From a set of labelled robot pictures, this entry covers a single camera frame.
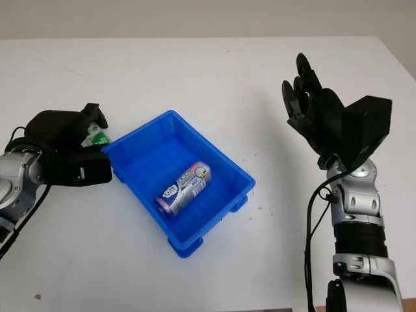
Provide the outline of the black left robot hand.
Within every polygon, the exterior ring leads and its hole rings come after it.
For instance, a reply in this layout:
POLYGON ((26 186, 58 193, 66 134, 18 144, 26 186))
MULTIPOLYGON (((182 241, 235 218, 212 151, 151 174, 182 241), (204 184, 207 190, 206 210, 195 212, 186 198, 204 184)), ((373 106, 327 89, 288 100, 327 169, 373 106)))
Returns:
POLYGON ((90 145, 87 137, 92 125, 108 128, 97 103, 88 103, 81 111, 44 110, 26 125, 24 137, 57 151, 76 151, 90 145))

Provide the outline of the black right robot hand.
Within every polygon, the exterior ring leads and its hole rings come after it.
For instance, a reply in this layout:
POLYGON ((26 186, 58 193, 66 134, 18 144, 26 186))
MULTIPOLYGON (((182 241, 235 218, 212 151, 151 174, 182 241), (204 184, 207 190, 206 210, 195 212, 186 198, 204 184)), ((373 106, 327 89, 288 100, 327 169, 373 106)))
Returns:
POLYGON ((303 53, 297 55, 296 67, 294 81, 284 80, 281 86, 287 123, 319 155, 318 167, 327 170, 340 157, 344 105, 334 91, 322 87, 303 53))

